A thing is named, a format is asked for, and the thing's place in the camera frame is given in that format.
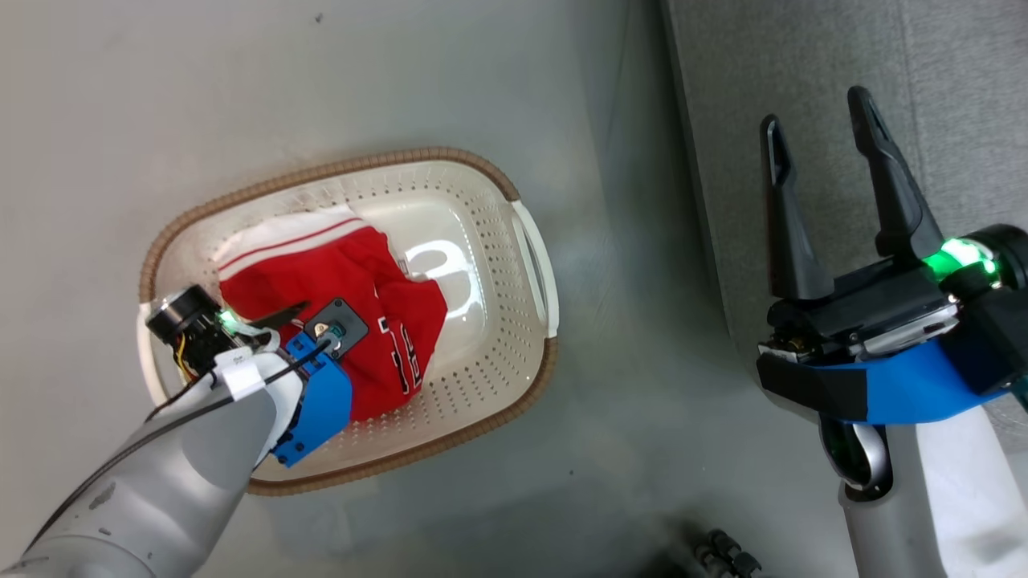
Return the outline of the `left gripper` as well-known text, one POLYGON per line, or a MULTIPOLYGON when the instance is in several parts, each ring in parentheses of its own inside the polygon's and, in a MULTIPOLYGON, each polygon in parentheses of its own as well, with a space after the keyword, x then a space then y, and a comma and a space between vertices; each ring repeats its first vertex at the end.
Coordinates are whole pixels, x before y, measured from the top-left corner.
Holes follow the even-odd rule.
POLYGON ((251 324, 199 285, 189 286, 166 299, 155 301, 147 315, 147 329, 172 350, 180 374, 187 380, 205 376, 224 352, 249 348, 252 352, 278 352, 276 330, 293 324, 309 303, 297 303, 272 312, 251 324))

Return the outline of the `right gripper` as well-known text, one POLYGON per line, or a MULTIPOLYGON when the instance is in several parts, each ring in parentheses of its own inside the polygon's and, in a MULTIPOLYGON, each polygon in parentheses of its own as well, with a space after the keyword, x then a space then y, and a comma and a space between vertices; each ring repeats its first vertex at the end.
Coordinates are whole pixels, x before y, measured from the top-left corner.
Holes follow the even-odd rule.
POLYGON ((814 365, 883 357, 950 332, 959 311, 988 291, 1028 288, 1028 231, 987 226, 945 241, 871 92, 849 88, 847 105, 876 201, 876 251, 885 259, 836 282, 827 274, 796 193, 785 132, 767 115, 761 171, 769 288, 780 300, 768 312, 773 332, 761 355, 814 365))

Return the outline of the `red and white jersey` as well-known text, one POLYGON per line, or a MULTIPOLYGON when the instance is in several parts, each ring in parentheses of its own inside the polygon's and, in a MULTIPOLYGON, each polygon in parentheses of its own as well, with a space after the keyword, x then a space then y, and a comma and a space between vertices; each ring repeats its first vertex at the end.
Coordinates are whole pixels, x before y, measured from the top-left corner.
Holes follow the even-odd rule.
POLYGON ((334 300, 368 334, 341 360, 353 384, 354 421, 400 409, 423 390, 447 301, 433 279, 411 279, 388 237, 348 206, 283 215, 231 234, 214 256, 224 303, 257 320, 306 303, 279 326, 283 338, 334 300))

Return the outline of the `grey fabric sofa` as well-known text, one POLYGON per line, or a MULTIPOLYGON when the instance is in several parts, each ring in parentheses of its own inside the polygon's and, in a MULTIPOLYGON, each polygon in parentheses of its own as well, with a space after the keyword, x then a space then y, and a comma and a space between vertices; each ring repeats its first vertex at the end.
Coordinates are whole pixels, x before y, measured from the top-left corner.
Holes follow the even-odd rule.
POLYGON ((668 11, 724 318, 748 373, 772 301, 768 114, 834 275, 877 259, 846 103, 855 85, 874 96, 944 234, 1028 228, 1028 0, 675 0, 668 11))

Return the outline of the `white tape label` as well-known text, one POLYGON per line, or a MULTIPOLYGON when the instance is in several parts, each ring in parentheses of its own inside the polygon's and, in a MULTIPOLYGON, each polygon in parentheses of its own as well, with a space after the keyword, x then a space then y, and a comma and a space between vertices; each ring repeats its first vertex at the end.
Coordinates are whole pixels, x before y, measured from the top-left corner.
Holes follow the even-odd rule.
POLYGON ((227 388, 232 401, 238 401, 265 388, 255 354, 248 347, 220 352, 214 358, 214 373, 219 384, 227 388))

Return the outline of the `beige perforated laundry basket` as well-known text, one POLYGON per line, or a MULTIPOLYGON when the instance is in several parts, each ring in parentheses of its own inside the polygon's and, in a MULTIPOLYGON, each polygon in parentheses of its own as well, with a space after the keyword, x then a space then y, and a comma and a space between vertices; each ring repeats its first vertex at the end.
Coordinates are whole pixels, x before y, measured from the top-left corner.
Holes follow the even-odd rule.
POLYGON ((138 357, 151 402, 185 384, 145 327, 155 300, 201 284, 220 296, 216 259, 232 234, 272 217, 348 206, 388 234, 407 270, 434 279, 447 321, 419 395, 403 409, 348 425, 295 467, 267 458, 258 496, 356 482, 453 449, 533 407, 556 365, 559 303, 533 215, 495 165, 427 147, 319 165, 214 197, 155 238, 139 279, 138 357))

